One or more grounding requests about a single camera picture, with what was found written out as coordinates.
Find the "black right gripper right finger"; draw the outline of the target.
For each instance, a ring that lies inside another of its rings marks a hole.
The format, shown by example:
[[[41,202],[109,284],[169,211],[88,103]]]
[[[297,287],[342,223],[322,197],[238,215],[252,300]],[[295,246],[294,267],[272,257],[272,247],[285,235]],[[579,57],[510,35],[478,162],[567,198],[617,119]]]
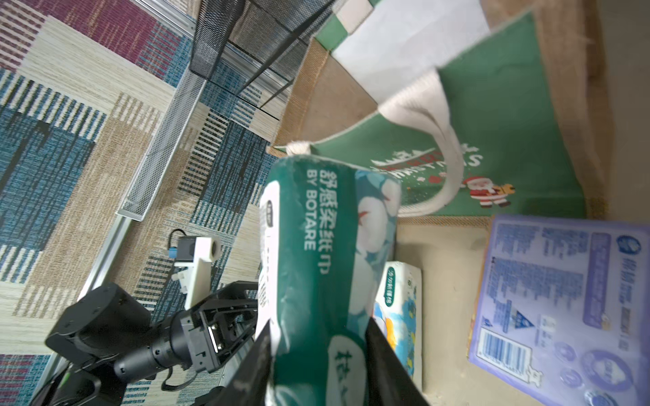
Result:
[[[367,326],[366,342],[368,404],[427,406],[428,402],[416,388],[373,318]]]

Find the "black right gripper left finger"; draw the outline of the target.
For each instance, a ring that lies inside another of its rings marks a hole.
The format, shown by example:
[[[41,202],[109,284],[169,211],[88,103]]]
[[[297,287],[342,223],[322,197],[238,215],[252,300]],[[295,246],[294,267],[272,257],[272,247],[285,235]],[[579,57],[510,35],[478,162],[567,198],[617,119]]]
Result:
[[[271,334],[268,322],[230,383],[209,399],[206,405],[264,405],[271,365]]]

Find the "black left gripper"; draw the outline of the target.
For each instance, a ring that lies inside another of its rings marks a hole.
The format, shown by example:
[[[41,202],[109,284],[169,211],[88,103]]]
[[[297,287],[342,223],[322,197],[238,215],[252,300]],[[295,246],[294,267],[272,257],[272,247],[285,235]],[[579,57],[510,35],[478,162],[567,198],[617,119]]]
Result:
[[[195,372],[220,370],[253,338],[257,291],[256,282],[233,282],[180,313],[180,325]]]

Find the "white blue floral tissue pack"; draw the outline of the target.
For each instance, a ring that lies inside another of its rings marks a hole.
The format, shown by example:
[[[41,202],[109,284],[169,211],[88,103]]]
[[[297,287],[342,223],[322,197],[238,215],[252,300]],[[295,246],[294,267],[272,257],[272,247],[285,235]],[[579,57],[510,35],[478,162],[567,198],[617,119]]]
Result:
[[[416,387],[423,388],[423,300],[421,270],[387,262],[373,317]]]

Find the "green Botare tissue pack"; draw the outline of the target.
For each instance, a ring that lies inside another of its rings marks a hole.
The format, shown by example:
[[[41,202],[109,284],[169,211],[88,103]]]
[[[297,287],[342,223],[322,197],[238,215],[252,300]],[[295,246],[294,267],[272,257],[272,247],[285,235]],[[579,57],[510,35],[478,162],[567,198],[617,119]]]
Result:
[[[307,155],[272,166],[259,202],[267,404],[367,403],[366,331],[400,203],[385,174]]]

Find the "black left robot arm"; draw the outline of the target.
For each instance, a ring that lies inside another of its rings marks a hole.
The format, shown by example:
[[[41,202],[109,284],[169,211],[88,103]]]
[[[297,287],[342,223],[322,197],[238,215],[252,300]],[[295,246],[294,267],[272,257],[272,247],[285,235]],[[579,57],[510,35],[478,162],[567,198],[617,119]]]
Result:
[[[252,339],[256,282],[237,281],[157,323],[109,283],[68,307],[45,344],[68,365],[44,384],[34,405],[120,405],[128,385],[174,367],[213,373]]]

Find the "green burlap Christmas canvas bag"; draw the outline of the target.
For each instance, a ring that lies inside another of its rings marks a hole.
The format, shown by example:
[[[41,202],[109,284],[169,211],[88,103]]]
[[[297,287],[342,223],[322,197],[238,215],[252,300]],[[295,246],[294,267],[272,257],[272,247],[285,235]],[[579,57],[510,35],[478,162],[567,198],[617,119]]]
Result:
[[[310,44],[271,149],[397,180],[404,223],[475,227],[500,214],[602,219],[607,110],[593,1],[482,1],[488,37],[372,100],[332,17]]]

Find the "purple tissue pack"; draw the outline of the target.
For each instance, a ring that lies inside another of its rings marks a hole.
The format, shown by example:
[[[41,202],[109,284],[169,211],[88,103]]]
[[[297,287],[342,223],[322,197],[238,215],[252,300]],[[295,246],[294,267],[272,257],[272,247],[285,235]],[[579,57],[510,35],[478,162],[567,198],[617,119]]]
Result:
[[[542,404],[648,404],[648,227],[494,218],[468,357]]]

